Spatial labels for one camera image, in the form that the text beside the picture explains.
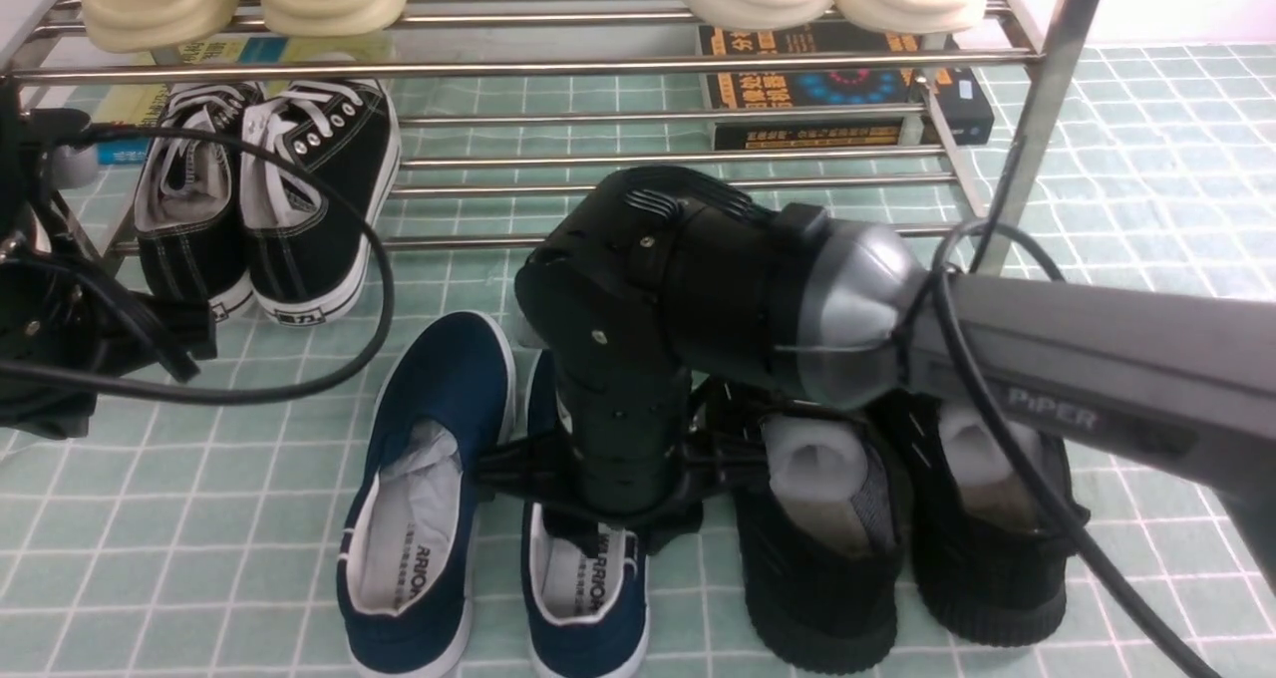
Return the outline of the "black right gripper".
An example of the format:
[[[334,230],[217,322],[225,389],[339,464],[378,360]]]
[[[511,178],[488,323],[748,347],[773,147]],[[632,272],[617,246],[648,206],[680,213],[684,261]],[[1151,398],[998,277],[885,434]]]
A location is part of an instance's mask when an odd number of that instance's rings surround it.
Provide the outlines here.
[[[744,441],[693,426],[722,382],[690,373],[619,373],[602,389],[538,354],[524,398],[524,437],[478,455],[484,495],[538,506],[547,535],[587,555],[605,529],[627,529],[647,554],[695,532],[703,506],[744,483]]]

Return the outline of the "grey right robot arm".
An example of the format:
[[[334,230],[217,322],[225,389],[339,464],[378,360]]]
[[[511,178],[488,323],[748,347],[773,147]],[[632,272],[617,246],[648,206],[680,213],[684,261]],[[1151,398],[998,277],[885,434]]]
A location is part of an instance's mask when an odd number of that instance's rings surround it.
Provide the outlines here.
[[[960,331],[1005,416],[1216,492],[1273,577],[1272,304],[946,275],[889,225],[757,206],[674,166],[604,177],[524,260],[516,303],[570,429],[487,451],[478,486],[591,524],[660,527],[762,478],[690,433],[699,372],[836,410],[960,401]]]

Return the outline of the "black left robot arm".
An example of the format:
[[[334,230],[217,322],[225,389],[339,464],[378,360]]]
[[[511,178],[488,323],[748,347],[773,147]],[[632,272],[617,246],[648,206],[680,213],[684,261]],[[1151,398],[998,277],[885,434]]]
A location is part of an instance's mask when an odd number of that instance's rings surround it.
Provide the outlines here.
[[[74,144],[89,129],[78,110],[24,110],[3,79],[3,361],[108,378],[156,364],[191,379],[217,355],[208,306],[124,287],[61,197],[96,176],[96,153]]]

